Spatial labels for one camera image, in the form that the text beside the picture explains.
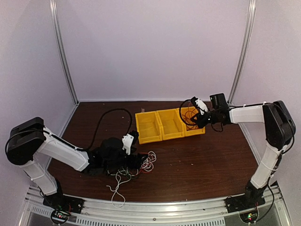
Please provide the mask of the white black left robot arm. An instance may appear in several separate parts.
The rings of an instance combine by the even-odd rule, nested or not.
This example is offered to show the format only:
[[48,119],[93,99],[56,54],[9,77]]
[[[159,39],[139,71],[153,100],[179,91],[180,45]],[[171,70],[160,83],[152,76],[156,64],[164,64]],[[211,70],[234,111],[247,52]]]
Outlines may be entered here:
[[133,146],[138,139],[138,132],[132,131],[122,139],[105,139],[100,147],[88,150],[74,146],[52,133],[40,117],[32,118],[10,132],[5,144],[7,159],[18,165],[41,190],[44,199],[57,209],[67,206],[67,197],[63,194],[58,179],[49,174],[36,160],[41,153],[63,162],[78,172],[98,175],[119,170],[122,167],[140,170],[147,154],[135,153]]

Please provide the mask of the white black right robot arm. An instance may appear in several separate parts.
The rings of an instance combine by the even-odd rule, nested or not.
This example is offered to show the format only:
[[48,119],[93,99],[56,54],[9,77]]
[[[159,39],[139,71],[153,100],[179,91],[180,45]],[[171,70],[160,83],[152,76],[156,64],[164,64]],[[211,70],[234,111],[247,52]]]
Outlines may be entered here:
[[190,126],[203,128],[220,124],[261,124],[265,141],[260,163],[245,186],[241,204],[250,208],[259,203],[263,191],[278,170],[284,154],[293,146],[296,126],[283,101],[235,106],[228,103],[223,93],[210,96],[211,107],[201,99],[188,99],[196,113],[190,117]]

